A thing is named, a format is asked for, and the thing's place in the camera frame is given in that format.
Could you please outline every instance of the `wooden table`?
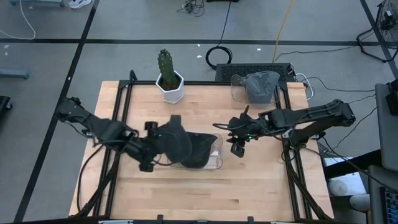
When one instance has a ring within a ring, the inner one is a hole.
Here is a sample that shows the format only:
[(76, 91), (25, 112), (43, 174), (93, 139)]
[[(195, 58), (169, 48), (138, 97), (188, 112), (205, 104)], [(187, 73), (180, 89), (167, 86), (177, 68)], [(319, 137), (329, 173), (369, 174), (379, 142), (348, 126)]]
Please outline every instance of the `wooden table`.
[[(102, 83), (95, 115), (112, 117), (117, 87), (118, 82)], [(307, 108), (302, 83), (288, 83), (288, 87), (292, 109)], [(231, 87), (185, 85), (184, 94), (182, 101), (170, 105), (162, 101), (155, 85), (134, 85), (127, 124), (145, 135), (146, 121), (157, 121), (161, 125), (170, 119), (171, 114), (180, 114), (185, 130), (220, 134), (227, 139), (227, 131), (216, 129), (211, 124), (227, 124), (233, 116), (243, 112), (243, 109), (231, 107)], [(249, 115), (257, 118), (261, 111), (249, 110)], [(282, 143), (268, 137), (251, 141), (246, 144), (243, 158), (230, 153), (230, 147), (224, 142), (223, 166), (212, 171), (155, 166), (151, 173), (140, 172), (138, 162), (123, 155), (111, 218), (154, 220), (157, 215), (163, 215), (165, 220), (245, 221), (248, 216), (253, 216), (255, 221), (294, 221), (285, 163), (280, 158)], [(307, 147), (318, 151), (315, 141), (310, 140)], [(94, 150), (89, 141), (83, 161)], [(97, 188), (103, 154), (104, 151), (94, 157), (84, 171), (82, 204)], [(325, 213), (333, 217), (319, 155), (301, 150), (301, 156), (308, 191)], [(302, 196), (298, 189), (296, 192), (300, 216), (304, 218)], [(101, 205), (100, 213), (103, 213), (105, 203)], [(70, 214), (76, 212), (75, 193)]]

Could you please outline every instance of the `potted cactus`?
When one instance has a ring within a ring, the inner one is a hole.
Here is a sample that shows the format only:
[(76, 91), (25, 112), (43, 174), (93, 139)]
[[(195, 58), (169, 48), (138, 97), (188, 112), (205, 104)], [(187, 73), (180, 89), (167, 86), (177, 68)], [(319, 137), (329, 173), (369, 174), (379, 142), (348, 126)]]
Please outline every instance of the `potted cactus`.
[(163, 49), (157, 58), (160, 75), (156, 85), (162, 91), (163, 100), (167, 103), (177, 103), (184, 96), (184, 79), (173, 68), (173, 60), (170, 53)]

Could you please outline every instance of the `white hexagonal pot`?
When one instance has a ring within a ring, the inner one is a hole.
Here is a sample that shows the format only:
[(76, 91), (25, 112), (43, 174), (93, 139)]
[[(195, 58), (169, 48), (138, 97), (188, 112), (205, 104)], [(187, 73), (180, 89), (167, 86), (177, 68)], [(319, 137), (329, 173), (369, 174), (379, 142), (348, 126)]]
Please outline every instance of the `white hexagonal pot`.
[(176, 74), (181, 80), (180, 86), (175, 90), (169, 90), (169, 91), (163, 90), (163, 88), (159, 85), (160, 78), (162, 78), (162, 74), (160, 74), (156, 80), (156, 85), (161, 90), (163, 100), (166, 103), (176, 104), (184, 97), (184, 78), (180, 74), (178, 74), (178, 72), (175, 70), (174, 74)]

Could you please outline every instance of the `gray fabric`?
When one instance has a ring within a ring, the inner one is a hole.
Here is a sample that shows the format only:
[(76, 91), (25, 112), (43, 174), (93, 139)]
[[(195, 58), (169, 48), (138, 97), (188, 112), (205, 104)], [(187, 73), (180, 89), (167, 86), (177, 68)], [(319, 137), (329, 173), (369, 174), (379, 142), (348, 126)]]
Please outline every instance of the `gray fabric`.
[(241, 81), (246, 89), (246, 96), (250, 103), (270, 103), (274, 96), (274, 90), (279, 79), (279, 74), (271, 71), (264, 71), (249, 74)]

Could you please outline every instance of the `black keyboard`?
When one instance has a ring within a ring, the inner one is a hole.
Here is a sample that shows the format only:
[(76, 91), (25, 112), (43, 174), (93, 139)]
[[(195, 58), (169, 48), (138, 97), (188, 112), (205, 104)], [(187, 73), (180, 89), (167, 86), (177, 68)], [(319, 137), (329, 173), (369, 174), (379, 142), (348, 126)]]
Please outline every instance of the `black keyboard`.
[(381, 201), (384, 202), (384, 222), (388, 224), (398, 224), (398, 194), (386, 189), (380, 188)]

